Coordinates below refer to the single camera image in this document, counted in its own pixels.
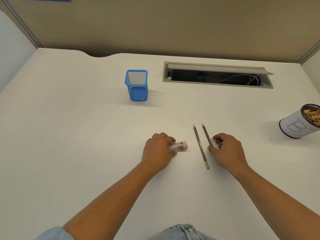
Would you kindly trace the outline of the person's right hand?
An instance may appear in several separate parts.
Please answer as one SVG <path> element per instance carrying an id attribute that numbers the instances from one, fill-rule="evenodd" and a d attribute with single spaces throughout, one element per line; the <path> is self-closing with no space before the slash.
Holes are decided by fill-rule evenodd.
<path id="1" fill-rule="evenodd" d="M 219 133 L 213 136 L 213 140 L 221 150 L 220 160 L 216 161 L 219 166 L 233 176 L 249 168 L 242 144 L 235 137 Z"/>

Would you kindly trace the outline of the person's left hand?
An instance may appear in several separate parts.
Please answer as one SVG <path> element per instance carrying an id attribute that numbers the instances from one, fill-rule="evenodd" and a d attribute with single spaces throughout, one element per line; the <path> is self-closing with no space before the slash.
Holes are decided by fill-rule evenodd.
<path id="1" fill-rule="evenodd" d="M 175 141 L 166 133 L 155 133 L 147 140 L 141 163 L 148 173 L 155 176 L 169 165 L 172 158 L 168 158 L 167 146 Z"/>

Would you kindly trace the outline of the clear pink pencil sharpener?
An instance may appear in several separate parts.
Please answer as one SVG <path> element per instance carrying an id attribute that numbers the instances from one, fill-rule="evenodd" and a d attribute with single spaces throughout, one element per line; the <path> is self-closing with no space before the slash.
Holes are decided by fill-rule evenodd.
<path id="1" fill-rule="evenodd" d="M 170 143 L 167 146 L 167 151 L 171 152 L 171 151 L 185 151 L 188 148 L 187 142 L 186 141 L 180 141 L 180 142 L 173 142 Z"/>

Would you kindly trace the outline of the short black yellow pencil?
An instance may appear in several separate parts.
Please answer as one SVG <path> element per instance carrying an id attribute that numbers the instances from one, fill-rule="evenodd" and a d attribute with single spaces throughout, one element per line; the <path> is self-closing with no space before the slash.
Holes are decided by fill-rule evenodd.
<path id="1" fill-rule="evenodd" d="M 206 138 L 207 138 L 207 140 L 208 140 L 208 142 L 209 142 L 209 145 L 213 146 L 213 143 L 212 143 L 212 141 L 211 141 L 211 138 L 210 138 L 210 136 L 209 136 L 209 134 L 208 134 L 208 132 L 207 132 L 207 129 L 206 129 L 206 127 L 205 127 L 205 125 L 204 125 L 203 123 L 202 123 L 202 128 L 203 128 L 204 133 L 205 133 L 205 135 L 206 135 Z"/>

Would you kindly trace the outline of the person's left forearm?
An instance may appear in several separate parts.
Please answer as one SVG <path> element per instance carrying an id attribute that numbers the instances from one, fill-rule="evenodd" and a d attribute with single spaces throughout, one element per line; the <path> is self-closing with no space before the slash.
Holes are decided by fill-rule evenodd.
<path id="1" fill-rule="evenodd" d="M 145 186 L 167 166 L 140 162 L 66 222 L 63 230 L 74 240 L 113 240 Z"/>

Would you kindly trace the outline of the person's right forearm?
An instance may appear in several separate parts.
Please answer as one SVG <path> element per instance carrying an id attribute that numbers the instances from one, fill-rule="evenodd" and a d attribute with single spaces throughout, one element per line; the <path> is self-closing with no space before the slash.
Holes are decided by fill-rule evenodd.
<path id="1" fill-rule="evenodd" d="M 320 215 L 248 165 L 228 168 L 279 240 L 320 240 Z"/>

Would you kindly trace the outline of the long black yellow pencil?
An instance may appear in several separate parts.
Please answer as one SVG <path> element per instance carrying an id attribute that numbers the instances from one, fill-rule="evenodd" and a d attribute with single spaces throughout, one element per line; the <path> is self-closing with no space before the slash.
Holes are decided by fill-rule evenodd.
<path id="1" fill-rule="evenodd" d="M 200 137 L 199 137 L 199 135 L 198 135 L 197 128 L 196 128 L 195 125 L 193 125 L 193 128 L 194 128 L 195 135 L 196 135 L 196 137 L 197 137 L 198 145 L 199 145 L 199 148 L 200 148 L 200 150 L 201 150 L 204 163 L 205 163 L 205 165 L 206 165 L 206 169 L 209 170 L 210 167 L 209 167 L 208 161 L 207 161 L 207 159 L 206 159 L 206 155 L 205 155 L 204 149 L 203 149 L 203 147 L 202 147 L 201 140 L 200 140 Z"/>

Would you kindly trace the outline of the blue mesh pen holder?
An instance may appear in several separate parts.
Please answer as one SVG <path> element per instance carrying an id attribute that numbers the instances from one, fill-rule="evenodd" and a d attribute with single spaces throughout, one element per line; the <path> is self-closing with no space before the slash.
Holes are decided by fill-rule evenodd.
<path id="1" fill-rule="evenodd" d="M 147 101 L 148 99 L 148 72 L 146 70 L 127 70 L 125 77 L 130 100 Z"/>

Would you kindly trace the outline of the light blue jeans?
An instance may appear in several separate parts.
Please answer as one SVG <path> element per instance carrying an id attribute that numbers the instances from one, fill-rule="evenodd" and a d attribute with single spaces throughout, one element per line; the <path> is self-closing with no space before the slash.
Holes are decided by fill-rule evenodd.
<path id="1" fill-rule="evenodd" d="M 191 224 L 177 224 L 151 236 L 147 240 L 217 240 Z"/>

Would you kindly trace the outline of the paper-wrapped can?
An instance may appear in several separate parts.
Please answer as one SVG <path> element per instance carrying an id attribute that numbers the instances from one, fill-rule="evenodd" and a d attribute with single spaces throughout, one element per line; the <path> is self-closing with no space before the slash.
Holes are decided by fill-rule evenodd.
<path id="1" fill-rule="evenodd" d="M 303 114 L 304 109 L 320 110 L 320 105 L 305 104 L 296 112 L 279 121 L 279 128 L 286 136 L 299 139 L 311 133 L 320 131 L 320 128 L 309 122 Z"/>

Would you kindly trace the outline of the pencil shavings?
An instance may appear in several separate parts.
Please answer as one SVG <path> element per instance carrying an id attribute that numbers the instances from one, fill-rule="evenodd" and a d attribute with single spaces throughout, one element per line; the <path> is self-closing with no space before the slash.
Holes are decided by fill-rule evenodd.
<path id="1" fill-rule="evenodd" d="M 303 114 L 311 124 L 320 128 L 320 110 L 304 109 Z"/>

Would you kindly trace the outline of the light blue shirt sleeve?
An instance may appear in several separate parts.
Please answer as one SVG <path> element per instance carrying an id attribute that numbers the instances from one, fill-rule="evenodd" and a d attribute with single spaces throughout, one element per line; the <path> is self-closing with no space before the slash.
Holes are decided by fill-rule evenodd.
<path id="1" fill-rule="evenodd" d="M 55 226 L 50 228 L 41 234 L 39 234 L 34 240 L 75 240 L 74 237 L 68 233 L 64 228 Z"/>

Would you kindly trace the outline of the aluminium partition frame strip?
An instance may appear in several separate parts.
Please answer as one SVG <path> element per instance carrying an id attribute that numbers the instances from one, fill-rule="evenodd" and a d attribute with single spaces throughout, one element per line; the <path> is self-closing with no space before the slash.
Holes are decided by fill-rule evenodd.
<path id="1" fill-rule="evenodd" d="M 296 63 L 303 64 L 305 60 L 308 60 L 310 57 L 313 56 L 314 52 L 317 52 L 319 47 L 320 47 L 320 40 L 308 52 L 306 52 Z"/>
<path id="2" fill-rule="evenodd" d="M 42 44 L 30 31 L 7 0 L 0 0 L 0 11 L 6 14 L 6 16 L 16 25 L 16 27 L 18 27 L 18 29 L 34 45 L 35 48 L 43 48 Z"/>

